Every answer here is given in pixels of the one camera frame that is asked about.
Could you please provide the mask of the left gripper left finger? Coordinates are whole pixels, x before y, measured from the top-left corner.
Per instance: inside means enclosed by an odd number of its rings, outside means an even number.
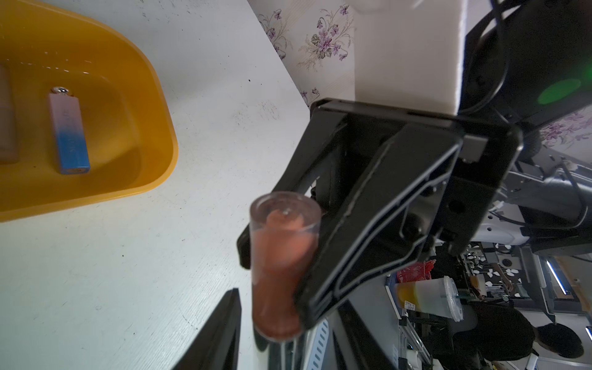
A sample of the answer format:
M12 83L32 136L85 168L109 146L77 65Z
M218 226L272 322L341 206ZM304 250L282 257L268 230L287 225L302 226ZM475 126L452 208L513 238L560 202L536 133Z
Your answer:
M226 291L174 369L236 369L241 316L239 290L233 288Z

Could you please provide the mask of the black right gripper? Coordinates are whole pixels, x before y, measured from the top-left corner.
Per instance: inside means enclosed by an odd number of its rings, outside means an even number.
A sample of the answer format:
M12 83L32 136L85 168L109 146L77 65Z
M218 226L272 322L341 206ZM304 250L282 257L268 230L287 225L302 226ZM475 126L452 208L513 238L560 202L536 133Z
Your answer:
M508 124L324 99L237 240L240 265L308 268L310 329L367 281L415 262L430 234L461 254L522 146Z

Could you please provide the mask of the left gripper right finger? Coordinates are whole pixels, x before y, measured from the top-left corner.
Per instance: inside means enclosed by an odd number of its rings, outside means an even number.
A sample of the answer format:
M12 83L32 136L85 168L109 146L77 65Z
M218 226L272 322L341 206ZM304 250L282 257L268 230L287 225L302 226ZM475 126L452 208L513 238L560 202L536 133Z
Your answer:
M339 307L338 314L345 334L335 335L337 369L397 369L351 303Z

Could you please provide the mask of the red white lipstick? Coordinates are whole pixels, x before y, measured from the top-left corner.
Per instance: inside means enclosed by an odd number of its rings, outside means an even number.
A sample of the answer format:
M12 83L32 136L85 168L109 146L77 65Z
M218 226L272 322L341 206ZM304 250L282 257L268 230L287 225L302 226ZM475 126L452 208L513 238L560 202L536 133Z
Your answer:
M320 206L294 192L273 192L250 208L252 321L278 342L303 332L294 293L319 244Z

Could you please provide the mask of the yellow storage tray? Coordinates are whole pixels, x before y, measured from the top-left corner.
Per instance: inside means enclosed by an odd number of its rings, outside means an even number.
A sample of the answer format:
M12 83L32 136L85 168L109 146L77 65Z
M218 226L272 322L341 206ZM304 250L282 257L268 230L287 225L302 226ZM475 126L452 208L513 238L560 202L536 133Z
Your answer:
M1 4L18 160L1 167L1 219L61 211L154 189L178 143L163 90L143 53L116 30L38 1ZM49 94L79 101L86 174L61 174Z

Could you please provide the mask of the blue lipstick tube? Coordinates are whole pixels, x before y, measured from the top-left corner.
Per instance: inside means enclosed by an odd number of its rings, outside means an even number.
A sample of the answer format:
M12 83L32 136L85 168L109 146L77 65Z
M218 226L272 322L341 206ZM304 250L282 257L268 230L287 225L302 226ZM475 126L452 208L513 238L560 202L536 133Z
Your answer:
M55 86L48 101L60 173L89 173L91 166L79 100L66 87Z

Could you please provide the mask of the rose gold lipstick tube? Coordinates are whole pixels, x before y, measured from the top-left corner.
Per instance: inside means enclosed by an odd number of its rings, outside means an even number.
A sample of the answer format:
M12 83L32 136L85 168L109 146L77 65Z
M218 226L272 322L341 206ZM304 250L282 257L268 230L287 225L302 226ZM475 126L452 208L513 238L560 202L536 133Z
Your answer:
M15 111L8 69L1 65L1 163L19 160Z

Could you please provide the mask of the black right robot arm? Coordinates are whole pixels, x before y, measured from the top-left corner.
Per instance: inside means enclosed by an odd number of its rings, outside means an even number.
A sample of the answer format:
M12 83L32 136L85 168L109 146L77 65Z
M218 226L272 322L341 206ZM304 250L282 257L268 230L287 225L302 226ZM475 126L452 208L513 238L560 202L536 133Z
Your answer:
M282 314L306 330L357 287L473 240L524 139L591 103L555 84L591 55L589 1L505 1L501 35L465 31L463 1L387 1L356 18L356 98L324 98L274 188L311 211L274 228L301 270Z

